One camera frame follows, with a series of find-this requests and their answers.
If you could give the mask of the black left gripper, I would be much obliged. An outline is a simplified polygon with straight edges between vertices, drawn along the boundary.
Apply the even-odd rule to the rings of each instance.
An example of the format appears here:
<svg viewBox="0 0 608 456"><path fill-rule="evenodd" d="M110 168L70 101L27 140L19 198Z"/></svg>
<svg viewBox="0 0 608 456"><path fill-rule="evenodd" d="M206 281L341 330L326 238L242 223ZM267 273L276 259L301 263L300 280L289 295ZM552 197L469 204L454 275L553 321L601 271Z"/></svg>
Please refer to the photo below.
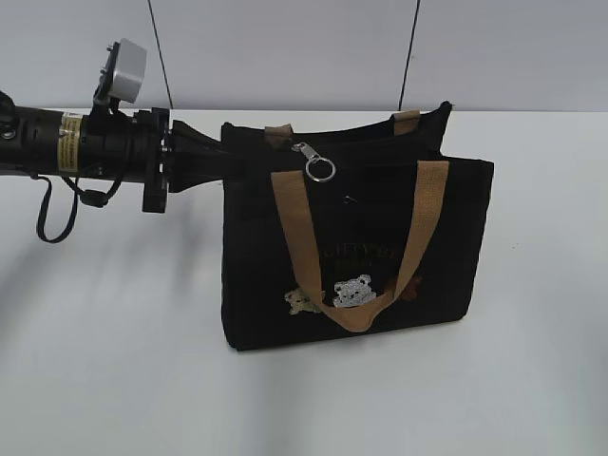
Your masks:
<svg viewBox="0 0 608 456"><path fill-rule="evenodd" d="M78 176L112 184L105 192L79 190L80 201L103 208L123 183L140 183L142 210L162 214L168 182L170 193L180 193L207 182L244 176L246 160L225 150L221 142L175 120L171 142L177 157L167 182L163 167L169 151L169 117L165 108L139 110L131 116L119 110L93 109L81 127Z"/></svg>

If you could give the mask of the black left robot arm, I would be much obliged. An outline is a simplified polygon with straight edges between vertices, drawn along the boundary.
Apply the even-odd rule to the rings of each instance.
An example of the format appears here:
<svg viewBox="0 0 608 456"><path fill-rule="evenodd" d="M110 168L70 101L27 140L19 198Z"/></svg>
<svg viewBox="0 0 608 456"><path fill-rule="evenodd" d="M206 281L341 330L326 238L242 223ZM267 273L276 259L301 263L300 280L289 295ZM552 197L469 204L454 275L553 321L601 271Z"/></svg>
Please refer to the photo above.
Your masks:
<svg viewBox="0 0 608 456"><path fill-rule="evenodd" d="M102 208L124 182L143 186L142 209L163 213L167 196L243 176L243 158L164 108L122 113L117 103L87 115L17 106L1 97L1 171L60 177L88 206Z"/></svg>

